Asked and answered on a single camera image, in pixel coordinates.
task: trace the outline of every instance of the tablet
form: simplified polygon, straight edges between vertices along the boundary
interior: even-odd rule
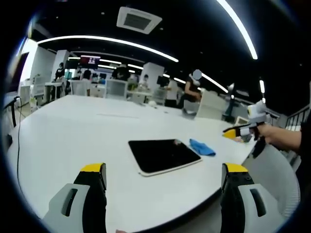
[[[200,162],[202,158],[178,139],[129,141],[143,176],[153,176]]]

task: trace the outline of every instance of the air conditioner vent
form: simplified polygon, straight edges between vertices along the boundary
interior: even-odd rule
[[[133,8],[121,7],[119,10],[117,27],[149,34],[162,18]]]

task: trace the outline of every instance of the blue cloth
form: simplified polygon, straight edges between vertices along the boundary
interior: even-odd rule
[[[198,142],[194,139],[190,139],[190,146],[200,155],[209,155],[214,156],[216,155],[215,151],[209,148],[205,143]]]

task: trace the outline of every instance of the ceiling light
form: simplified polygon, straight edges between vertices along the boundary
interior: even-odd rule
[[[207,76],[206,74],[202,73],[202,77],[206,78],[207,80],[209,80],[211,83],[215,84],[216,86],[218,86],[220,89],[222,89],[224,92],[228,93],[228,90],[225,89],[223,86],[221,86],[218,82],[216,82],[215,80],[213,80],[212,78],[210,78],[209,76]]]
[[[104,66],[104,65],[98,65],[98,67],[108,68],[108,69],[116,69],[116,67]]]
[[[81,57],[100,58],[99,56],[81,55]]]
[[[139,67],[139,66],[135,66],[135,65],[131,65],[131,64],[127,64],[128,67],[134,67],[137,69],[144,69],[144,67]]]
[[[174,80],[176,80],[177,82],[183,83],[183,84],[186,83],[184,80],[181,80],[181,79],[178,79],[178,78],[174,78]]]
[[[116,61],[110,61],[110,60],[105,60],[105,59],[99,59],[100,62],[110,62],[110,63],[115,63],[115,64],[122,64],[121,62],[116,62]]]
[[[253,59],[257,60],[257,54],[254,48],[254,45],[252,43],[251,38],[249,37],[244,25],[242,24],[241,20],[237,16],[237,14],[234,12],[234,10],[231,8],[231,6],[225,1],[225,0],[217,0],[217,2],[224,8],[225,11],[230,15],[230,17],[233,19],[234,23],[237,25],[238,29],[240,30],[245,42],[247,43],[247,46],[249,48],[249,51],[252,54]]]
[[[264,83],[263,83],[263,80],[259,80],[259,84],[260,84],[260,90],[264,94]]]
[[[54,40],[62,40],[62,39],[93,39],[93,40],[105,40],[105,41],[111,41],[111,42],[116,42],[116,43],[120,43],[120,44],[125,44],[125,45],[129,45],[129,46],[133,46],[136,48],[140,48],[142,50],[146,50],[149,52],[153,52],[156,53],[162,57],[168,58],[174,62],[178,62],[178,59],[171,57],[165,53],[162,53],[160,51],[154,50],[152,48],[143,46],[143,45],[139,45],[136,43],[132,43],[129,41],[125,41],[125,40],[119,40],[119,39],[114,39],[114,38],[109,38],[109,37],[103,37],[103,36],[94,36],[94,35],[66,35],[66,36],[59,36],[59,37],[54,37],[54,38],[49,38],[49,39],[45,39],[45,40],[41,40],[38,41],[38,44],[42,44],[45,42],[49,42],[49,41],[54,41]]]

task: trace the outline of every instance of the ceiling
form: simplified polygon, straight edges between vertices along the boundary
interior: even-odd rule
[[[164,66],[171,76],[183,80],[194,69],[200,69],[224,87],[235,83],[238,89],[248,91],[249,97],[243,98],[252,102],[262,98],[261,77],[265,82],[267,106],[286,115],[309,103],[310,76],[306,67],[310,49],[305,35],[306,14],[303,14],[304,7],[296,4],[297,1],[280,5],[272,0],[227,0],[244,24],[257,52],[257,60],[252,59],[242,34],[216,0],[160,2],[56,2],[42,9],[37,23],[53,37],[97,35],[122,39],[161,51],[177,58],[178,63],[139,48],[100,40],[66,39],[40,46],[52,50],[95,51],[144,63],[154,62]],[[162,21],[150,34],[118,28],[116,24],[121,6],[149,12],[161,17]],[[33,39],[39,41],[46,37],[34,31]],[[137,66],[144,64],[104,54],[101,57]],[[224,93],[206,79],[202,86]]]

